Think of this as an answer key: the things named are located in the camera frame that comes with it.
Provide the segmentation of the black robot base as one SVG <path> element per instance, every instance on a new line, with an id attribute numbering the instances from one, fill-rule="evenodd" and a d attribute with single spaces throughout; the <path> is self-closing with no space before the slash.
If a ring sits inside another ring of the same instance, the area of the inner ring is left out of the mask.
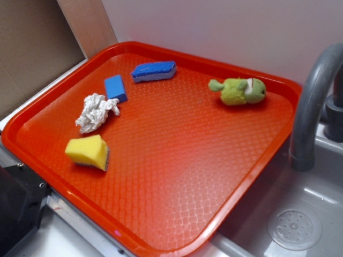
<path id="1" fill-rule="evenodd" d="M 39 230 L 49 191 L 47 182 L 26 165 L 1 168 L 1 256 Z"/>

